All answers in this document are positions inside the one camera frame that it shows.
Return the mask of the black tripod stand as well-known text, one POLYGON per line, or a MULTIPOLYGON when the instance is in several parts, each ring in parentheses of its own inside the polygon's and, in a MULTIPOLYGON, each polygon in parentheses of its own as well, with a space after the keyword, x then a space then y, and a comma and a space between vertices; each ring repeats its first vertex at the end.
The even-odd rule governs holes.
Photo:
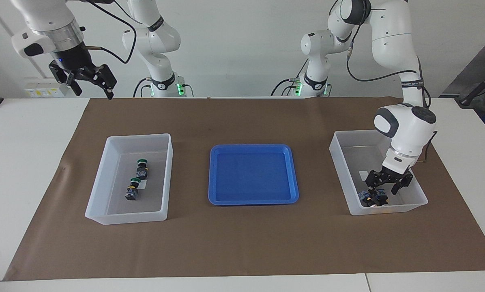
POLYGON ((485 79, 477 85, 468 95, 464 97, 458 97, 455 99, 456 103, 460 107, 468 107, 471 105, 472 100, 474 100, 475 97, 480 96, 483 91, 485 90, 485 79))

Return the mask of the white wall socket box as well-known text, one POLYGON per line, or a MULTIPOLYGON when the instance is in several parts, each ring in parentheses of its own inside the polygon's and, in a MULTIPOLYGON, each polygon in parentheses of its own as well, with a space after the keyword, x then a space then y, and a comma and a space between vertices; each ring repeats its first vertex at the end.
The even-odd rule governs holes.
POLYGON ((69 93, 69 88, 57 82, 36 81, 27 83, 24 92, 31 98, 64 98, 69 93))

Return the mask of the brown table mat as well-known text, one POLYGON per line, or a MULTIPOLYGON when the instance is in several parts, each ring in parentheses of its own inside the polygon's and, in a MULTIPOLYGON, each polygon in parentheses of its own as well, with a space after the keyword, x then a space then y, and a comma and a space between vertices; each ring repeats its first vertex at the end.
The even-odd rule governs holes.
POLYGON ((399 98, 92 99, 5 274, 5 281, 485 270, 485 236, 434 148, 415 177, 428 204, 349 213, 328 147, 373 128, 399 98), (169 133, 168 217, 102 225, 85 217, 107 138, 169 133), (299 200, 209 203, 210 150, 286 144, 299 200))

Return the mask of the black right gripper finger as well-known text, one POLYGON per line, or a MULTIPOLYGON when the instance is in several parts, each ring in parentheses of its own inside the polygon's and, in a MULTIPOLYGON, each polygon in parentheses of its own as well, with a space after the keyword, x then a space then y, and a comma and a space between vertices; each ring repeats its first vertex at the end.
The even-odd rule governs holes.
POLYGON ((49 69, 56 82, 70 87, 70 89, 72 89, 74 94, 78 97, 82 94, 82 89, 75 80, 75 74, 72 71, 69 73, 65 72, 65 70, 63 70, 55 61, 51 61, 49 64, 49 69))
POLYGON ((103 64, 94 67, 94 84, 102 88, 106 98, 112 100, 114 97, 113 89, 117 80, 108 65, 103 64))

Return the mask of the blue plastic tray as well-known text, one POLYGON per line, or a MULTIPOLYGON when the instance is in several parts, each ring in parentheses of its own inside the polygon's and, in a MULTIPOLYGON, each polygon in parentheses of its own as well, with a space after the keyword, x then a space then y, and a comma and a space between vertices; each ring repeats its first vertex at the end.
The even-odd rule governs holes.
POLYGON ((208 200, 215 206, 289 205, 299 200, 285 144, 222 144, 210 151, 208 200))

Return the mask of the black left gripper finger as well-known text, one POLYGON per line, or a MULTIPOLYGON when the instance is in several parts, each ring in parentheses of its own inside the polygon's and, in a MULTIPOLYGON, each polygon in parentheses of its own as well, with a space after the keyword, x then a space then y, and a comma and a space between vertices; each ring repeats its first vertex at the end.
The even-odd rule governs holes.
POLYGON ((378 172, 370 171, 366 178, 366 184, 367 184, 369 194, 374 194, 376 192, 378 183, 379 183, 378 172))
POLYGON ((403 187, 408 187, 412 179, 412 174, 403 174, 401 177, 395 178, 393 181, 393 187, 391 188, 391 193, 396 195, 400 189, 403 187))

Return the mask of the translucent white plastic box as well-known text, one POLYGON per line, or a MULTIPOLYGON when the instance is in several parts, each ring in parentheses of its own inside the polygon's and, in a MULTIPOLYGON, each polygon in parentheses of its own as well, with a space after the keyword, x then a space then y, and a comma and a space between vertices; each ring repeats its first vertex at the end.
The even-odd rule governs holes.
POLYGON ((166 220, 173 154, 168 133, 107 138, 85 216, 103 225, 166 220), (124 196, 139 159, 148 161, 146 188, 128 201, 124 196))
POLYGON ((393 183, 378 187, 388 196, 388 205, 363 207, 358 193, 367 190, 366 182, 361 181, 359 171, 380 171, 391 140, 376 130, 336 131, 329 150, 352 215, 374 215, 401 213, 413 210, 428 203, 419 182, 414 177, 408 187, 403 187, 396 195, 391 189, 393 183))

